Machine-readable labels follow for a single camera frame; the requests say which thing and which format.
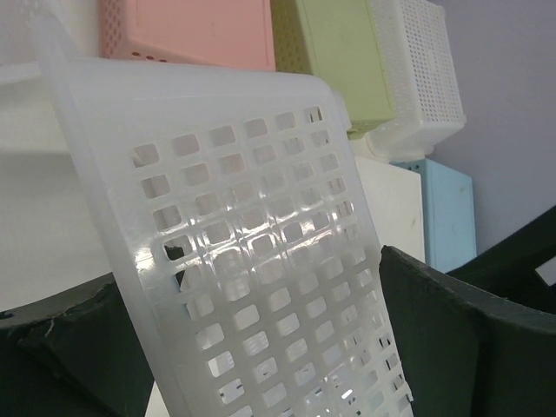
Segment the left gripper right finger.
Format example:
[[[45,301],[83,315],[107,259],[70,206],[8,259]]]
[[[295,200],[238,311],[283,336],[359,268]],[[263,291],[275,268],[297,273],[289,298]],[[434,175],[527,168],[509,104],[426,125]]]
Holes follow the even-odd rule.
[[[555,316],[381,250],[381,286],[416,416],[553,416]]]

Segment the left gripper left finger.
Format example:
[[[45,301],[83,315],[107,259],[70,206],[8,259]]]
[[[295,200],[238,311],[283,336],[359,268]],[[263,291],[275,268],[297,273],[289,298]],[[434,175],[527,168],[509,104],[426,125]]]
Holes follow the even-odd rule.
[[[1,414],[168,415],[112,274],[2,309]]]

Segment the blue perforated basket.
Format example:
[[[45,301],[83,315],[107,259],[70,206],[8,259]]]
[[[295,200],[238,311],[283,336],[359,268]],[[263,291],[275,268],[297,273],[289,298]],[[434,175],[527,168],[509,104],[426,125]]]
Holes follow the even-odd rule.
[[[448,273],[477,255],[473,180],[430,159],[397,162],[420,175],[426,264]]]

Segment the cream white perforated basket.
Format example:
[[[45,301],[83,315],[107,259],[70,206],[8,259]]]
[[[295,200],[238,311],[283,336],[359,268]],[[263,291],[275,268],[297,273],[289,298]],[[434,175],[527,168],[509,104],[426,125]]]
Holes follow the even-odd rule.
[[[420,175],[361,156],[355,163],[379,243],[425,261]]]

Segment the translucent white basket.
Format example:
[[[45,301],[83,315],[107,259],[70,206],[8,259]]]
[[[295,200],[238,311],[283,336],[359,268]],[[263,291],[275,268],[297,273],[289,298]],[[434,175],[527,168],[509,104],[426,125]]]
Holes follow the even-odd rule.
[[[37,61],[172,416],[409,416],[341,96],[315,76]]]
[[[467,121],[447,34],[446,12],[429,1],[372,1],[396,116],[367,134],[391,162],[420,160]]]
[[[35,80],[40,77],[41,72],[36,62],[0,66],[1,85]]]

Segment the yellow-green perforated basket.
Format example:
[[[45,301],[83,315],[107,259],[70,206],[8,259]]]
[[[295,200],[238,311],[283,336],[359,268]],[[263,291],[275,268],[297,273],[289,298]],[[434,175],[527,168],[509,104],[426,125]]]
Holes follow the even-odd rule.
[[[360,138],[396,117],[369,1],[272,1],[275,67],[338,91]]]

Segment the pink perforated basket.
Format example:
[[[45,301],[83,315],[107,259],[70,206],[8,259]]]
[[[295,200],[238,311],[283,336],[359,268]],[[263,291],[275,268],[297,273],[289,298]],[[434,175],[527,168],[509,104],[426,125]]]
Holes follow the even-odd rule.
[[[105,58],[275,70],[269,1],[103,0]]]

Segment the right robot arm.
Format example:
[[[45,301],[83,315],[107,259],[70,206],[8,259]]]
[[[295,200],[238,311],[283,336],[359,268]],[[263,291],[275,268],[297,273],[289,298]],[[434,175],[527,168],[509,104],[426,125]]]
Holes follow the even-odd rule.
[[[555,258],[555,208],[448,274],[520,305],[555,313],[555,287],[537,268]]]

